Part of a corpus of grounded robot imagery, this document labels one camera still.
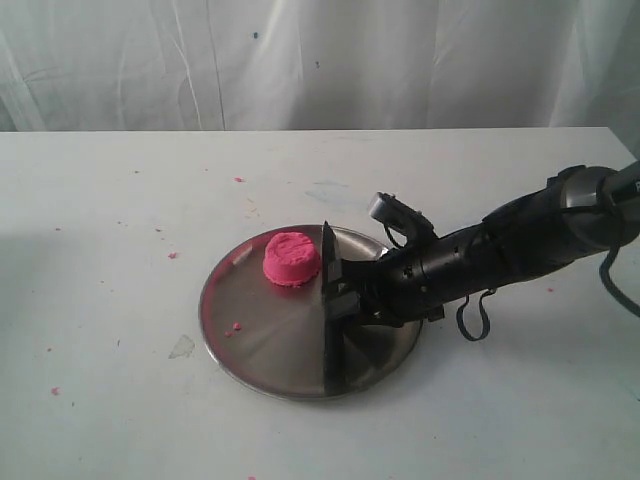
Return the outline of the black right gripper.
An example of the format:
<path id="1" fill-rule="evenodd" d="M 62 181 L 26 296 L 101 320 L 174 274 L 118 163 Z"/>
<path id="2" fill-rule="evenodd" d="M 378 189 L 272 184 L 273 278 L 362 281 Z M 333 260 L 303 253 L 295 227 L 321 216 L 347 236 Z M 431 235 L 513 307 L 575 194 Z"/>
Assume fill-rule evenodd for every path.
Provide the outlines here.
<path id="1" fill-rule="evenodd" d="M 381 325 L 400 327 L 444 317 L 444 305 L 493 294 L 493 238 L 484 227 L 444 237 L 432 228 L 387 227 L 393 248 L 378 260 L 340 260 L 340 282 L 357 292 L 325 299 L 325 320 L 338 322 L 361 307 Z"/>

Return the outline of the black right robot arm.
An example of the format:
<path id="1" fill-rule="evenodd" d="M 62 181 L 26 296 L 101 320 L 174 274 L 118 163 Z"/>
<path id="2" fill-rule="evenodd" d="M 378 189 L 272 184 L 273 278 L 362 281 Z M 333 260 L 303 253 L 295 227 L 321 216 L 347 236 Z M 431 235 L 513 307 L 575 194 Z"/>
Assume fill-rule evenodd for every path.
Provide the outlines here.
<path id="1" fill-rule="evenodd" d="M 443 318 L 445 304 L 530 281 L 605 253 L 609 294 L 632 314 L 639 306 L 613 282 L 620 249 L 639 235 L 639 165 L 616 171 L 578 165 L 544 189 L 513 200 L 480 223 L 439 237 L 432 223 L 395 196 L 377 193 L 370 215 L 406 241 L 377 260 L 349 261 L 322 228 L 322 306 L 327 326 L 401 327 Z"/>

